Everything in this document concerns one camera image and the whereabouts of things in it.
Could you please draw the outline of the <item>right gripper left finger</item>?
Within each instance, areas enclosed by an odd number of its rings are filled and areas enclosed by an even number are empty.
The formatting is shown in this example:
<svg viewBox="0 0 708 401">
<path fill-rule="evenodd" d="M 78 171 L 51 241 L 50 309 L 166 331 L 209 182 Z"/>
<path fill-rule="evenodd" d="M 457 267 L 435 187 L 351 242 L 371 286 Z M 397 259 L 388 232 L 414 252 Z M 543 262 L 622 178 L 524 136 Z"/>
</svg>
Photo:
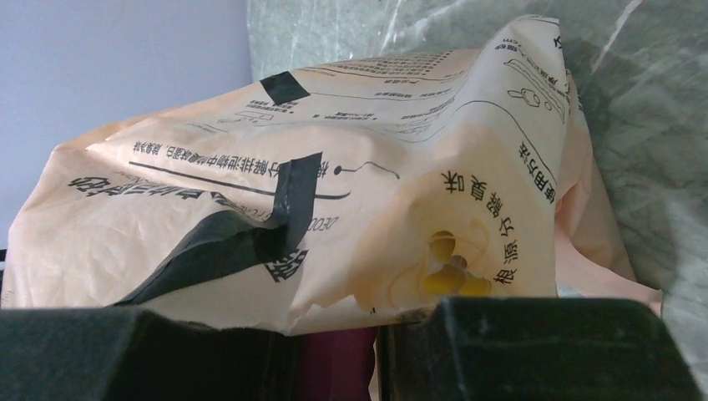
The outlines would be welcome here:
<svg viewBox="0 0 708 401">
<path fill-rule="evenodd" d="M 1 314 L 4 400 L 289 400 L 297 341 L 140 308 Z"/>
</svg>

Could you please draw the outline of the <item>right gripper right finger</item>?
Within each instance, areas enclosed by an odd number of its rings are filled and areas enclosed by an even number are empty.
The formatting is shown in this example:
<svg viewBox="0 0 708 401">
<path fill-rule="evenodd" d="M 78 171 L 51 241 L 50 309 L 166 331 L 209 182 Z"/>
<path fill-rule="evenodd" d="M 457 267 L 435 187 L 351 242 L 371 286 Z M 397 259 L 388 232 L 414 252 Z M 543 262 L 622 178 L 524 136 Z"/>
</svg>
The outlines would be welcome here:
<svg viewBox="0 0 708 401">
<path fill-rule="evenodd" d="M 607 298 L 448 297 L 382 327 L 382 400 L 697 400 L 646 305 Z"/>
</svg>

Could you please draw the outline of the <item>magenta plastic scoop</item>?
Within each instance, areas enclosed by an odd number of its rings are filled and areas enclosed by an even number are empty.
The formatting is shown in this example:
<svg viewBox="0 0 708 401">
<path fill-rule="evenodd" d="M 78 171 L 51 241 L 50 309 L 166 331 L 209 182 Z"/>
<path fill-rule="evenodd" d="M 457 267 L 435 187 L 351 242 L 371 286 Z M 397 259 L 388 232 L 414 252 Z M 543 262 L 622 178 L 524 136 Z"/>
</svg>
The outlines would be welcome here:
<svg viewBox="0 0 708 401">
<path fill-rule="evenodd" d="M 375 368 L 375 327 L 301 338 L 295 400 L 369 400 Z"/>
</svg>

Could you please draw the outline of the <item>pink cat litter bag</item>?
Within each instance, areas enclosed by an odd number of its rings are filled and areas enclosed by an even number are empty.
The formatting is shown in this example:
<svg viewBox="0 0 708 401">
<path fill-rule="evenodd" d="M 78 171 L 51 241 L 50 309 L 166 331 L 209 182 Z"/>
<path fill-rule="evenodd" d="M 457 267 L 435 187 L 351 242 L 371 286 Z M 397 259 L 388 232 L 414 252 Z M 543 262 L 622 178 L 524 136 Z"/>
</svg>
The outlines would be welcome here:
<svg viewBox="0 0 708 401">
<path fill-rule="evenodd" d="M 480 49 L 295 69 L 56 147 L 2 305 L 301 334 L 560 294 L 662 301 L 621 243 L 559 22 L 528 15 Z"/>
</svg>

